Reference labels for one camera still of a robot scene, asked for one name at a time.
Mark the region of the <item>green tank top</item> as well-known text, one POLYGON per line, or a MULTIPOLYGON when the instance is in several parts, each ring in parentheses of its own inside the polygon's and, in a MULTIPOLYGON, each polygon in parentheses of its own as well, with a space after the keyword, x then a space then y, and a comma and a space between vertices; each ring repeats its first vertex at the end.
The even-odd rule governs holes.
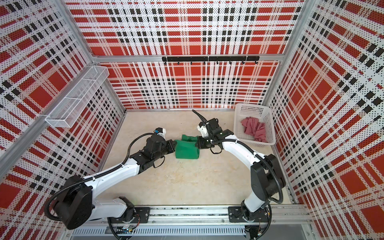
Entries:
POLYGON ((200 150, 196 147, 198 137, 182 135, 181 140, 176 140, 175 156, 176 159, 197 160, 200 150))

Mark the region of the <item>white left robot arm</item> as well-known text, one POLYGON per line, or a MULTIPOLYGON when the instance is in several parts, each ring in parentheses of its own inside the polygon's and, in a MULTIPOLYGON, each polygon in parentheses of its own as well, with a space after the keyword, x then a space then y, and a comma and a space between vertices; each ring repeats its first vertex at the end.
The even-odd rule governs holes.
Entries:
POLYGON ((84 223, 100 219, 130 222, 137 217, 134 204, 125 197, 101 201, 99 195, 118 183, 155 166, 176 150, 177 142, 166 140, 163 133, 146 133, 146 145, 134 154, 127 152, 122 163, 97 174, 72 176, 45 205, 45 215, 74 230, 84 223))

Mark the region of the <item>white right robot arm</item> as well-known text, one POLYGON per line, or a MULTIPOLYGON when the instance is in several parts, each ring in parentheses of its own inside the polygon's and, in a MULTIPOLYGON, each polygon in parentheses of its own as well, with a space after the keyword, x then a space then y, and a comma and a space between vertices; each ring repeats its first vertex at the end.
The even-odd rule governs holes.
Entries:
POLYGON ((218 119, 207 120, 201 115, 198 116, 201 122, 197 129, 201 135, 198 137, 196 147, 201 150, 212 150, 218 146, 221 150, 234 155, 250 170, 252 191, 242 201, 240 212, 235 218, 253 222, 261 210, 270 211, 268 208, 271 202, 282 204, 286 181, 277 158, 272 154, 265 155, 257 152, 240 141, 232 131, 223 130, 219 126, 218 119))

